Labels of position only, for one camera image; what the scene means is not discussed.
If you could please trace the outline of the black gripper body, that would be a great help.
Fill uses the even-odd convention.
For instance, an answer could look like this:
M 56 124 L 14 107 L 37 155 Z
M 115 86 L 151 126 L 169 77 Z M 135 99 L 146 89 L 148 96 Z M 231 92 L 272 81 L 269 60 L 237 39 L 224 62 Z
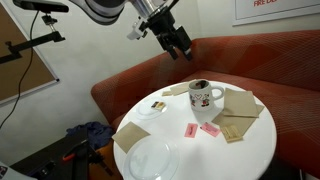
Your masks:
M 187 51 L 191 46 L 191 40 L 182 26 L 174 27 L 175 19 L 168 9 L 148 19 L 147 27 L 153 32 L 161 47 L 171 51 L 174 47 L 181 51 Z

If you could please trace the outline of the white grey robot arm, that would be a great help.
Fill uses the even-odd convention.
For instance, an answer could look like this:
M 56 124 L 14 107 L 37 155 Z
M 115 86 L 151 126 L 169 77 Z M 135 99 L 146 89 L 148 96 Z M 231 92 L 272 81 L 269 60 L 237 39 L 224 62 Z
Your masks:
M 133 30 L 127 35 L 130 40 L 144 38 L 150 29 L 161 47 L 173 59 L 178 58 L 178 48 L 187 60 L 192 59 L 191 39 L 183 26 L 174 27 L 175 19 L 171 9 L 179 2 L 172 0 L 70 0 L 82 9 L 94 22 L 100 25 L 114 24 L 130 2 L 138 13 L 138 21 L 132 25 Z

